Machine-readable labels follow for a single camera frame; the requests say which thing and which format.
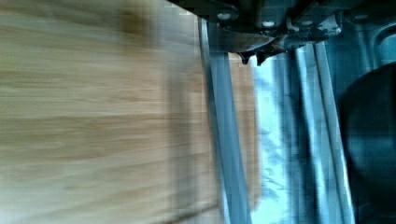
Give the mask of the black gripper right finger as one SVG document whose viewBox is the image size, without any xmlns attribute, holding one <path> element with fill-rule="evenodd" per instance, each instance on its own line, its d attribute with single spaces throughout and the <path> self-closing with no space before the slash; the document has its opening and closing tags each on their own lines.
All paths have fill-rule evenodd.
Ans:
<svg viewBox="0 0 396 224">
<path fill-rule="evenodd" d="M 287 20 L 287 30 L 280 33 L 272 42 L 255 51 L 257 65 L 277 54 L 295 50 L 309 44 L 317 44 L 342 32 L 343 13 L 338 12 L 327 17 L 318 24 L 311 23 L 300 27 L 291 26 Z"/>
</svg>

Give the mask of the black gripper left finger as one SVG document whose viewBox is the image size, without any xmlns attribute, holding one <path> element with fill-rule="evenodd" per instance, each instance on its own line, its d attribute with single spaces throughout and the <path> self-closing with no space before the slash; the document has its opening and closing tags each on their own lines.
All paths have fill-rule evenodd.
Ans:
<svg viewBox="0 0 396 224">
<path fill-rule="evenodd" d="M 212 37 L 212 45 L 216 50 L 237 54 L 242 64 L 248 64 L 261 47 L 275 40 L 268 35 L 237 32 L 211 22 L 208 24 L 208 35 Z"/>
</svg>

